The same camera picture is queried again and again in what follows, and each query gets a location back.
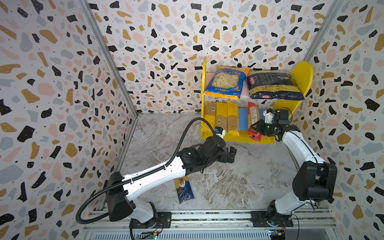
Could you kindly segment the red pasta packet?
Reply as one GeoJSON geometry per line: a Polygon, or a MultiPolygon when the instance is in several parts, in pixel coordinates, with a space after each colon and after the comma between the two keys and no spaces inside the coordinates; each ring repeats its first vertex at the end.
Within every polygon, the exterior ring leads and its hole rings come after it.
{"type": "Polygon", "coordinates": [[[248,102],[248,133],[252,140],[260,142],[262,135],[260,137],[251,137],[251,125],[256,124],[260,120],[259,108],[255,103],[248,102]]]}

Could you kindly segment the yellow spaghetti box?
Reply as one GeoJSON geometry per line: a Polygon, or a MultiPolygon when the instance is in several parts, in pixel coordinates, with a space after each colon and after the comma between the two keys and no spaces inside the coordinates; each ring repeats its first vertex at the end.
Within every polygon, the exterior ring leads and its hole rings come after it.
{"type": "Polygon", "coordinates": [[[233,102],[227,102],[227,132],[229,135],[240,136],[239,106],[233,102]]]}

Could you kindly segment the clear yellow spaghetti packet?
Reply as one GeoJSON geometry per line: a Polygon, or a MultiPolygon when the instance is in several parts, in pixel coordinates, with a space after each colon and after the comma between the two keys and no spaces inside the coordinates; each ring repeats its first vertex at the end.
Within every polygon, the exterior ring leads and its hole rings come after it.
{"type": "Polygon", "coordinates": [[[228,109],[226,103],[216,102],[216,121],[215,127],[222,127],[227,133],[228,109]]]}

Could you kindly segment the black penne pasta bag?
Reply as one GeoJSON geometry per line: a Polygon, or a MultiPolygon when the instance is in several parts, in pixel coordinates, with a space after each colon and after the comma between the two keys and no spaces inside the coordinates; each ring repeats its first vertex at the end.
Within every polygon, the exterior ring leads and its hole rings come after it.
{"type": "Polygon", "coordinates": [[[282,71],[251,71],[247,76],[251,99],[302,101],[304,95],[291,73],[282,71]]]}

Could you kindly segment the yellow spaghetti bag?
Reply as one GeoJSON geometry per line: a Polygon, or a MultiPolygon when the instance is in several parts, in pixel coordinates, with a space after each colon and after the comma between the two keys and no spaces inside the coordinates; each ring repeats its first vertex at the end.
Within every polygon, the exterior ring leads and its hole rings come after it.
{"type": "Polygon", "coordinates": [[[216,121],[216,103],[215,102],[206,102],[204,105],[204,119],[210,124],[210,126],[215,128],[216,121]]]}

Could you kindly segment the dark blue pasta bag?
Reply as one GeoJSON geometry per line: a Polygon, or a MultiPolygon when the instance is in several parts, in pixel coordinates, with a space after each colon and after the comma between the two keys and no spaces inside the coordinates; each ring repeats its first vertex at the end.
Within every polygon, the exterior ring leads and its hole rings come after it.
{"type": "Polygon", "coordinates": [[[174,182],[180,204],[195,198],[187,176],[174,179],[174,182]]]}

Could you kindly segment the blue orecchiette pasta bag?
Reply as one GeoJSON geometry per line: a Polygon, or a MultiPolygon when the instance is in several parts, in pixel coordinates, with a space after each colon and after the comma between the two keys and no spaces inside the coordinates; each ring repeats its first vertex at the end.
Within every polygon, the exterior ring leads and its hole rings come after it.
{"type": "Polygon", "coordinates": [[[205,89],[205,94],[216,98],[239,100],[250,68],[218,66],[205,89]]]}

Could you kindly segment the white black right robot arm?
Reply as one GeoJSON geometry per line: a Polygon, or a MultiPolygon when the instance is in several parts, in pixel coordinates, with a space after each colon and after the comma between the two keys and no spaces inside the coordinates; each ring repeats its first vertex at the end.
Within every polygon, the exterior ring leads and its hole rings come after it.
{"type": "Polygon", "coordinates": [[[250,125],[250,130],[283,142],[300,168],[293,180],[292,190],[270,202],[266,220],[271,226],[281,226],[293,212],[306,204],[333,198],[337,167],[323,160],[304,139],[300,129],[291,124],[290,110],[267,110],[264,118],[250,125]]]}

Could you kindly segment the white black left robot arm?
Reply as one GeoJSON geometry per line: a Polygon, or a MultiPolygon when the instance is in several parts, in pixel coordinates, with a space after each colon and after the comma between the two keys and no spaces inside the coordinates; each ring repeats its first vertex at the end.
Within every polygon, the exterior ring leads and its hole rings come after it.
{"type": "Polygon", "coordinates": [[[131,217],[142,224],[155,221],[156,208],[153,203],[138,198],[142,193],[170,180],[203,173],[215,162],[232,164],[236,153],[236,148],[227,148],[221,137],[211,136],[203,144],[179,151],[170,164],[164,162],[131,175],[113,173],[107,186],[117,187],[106,193],[109,220],[116,222],[131,217]]]}

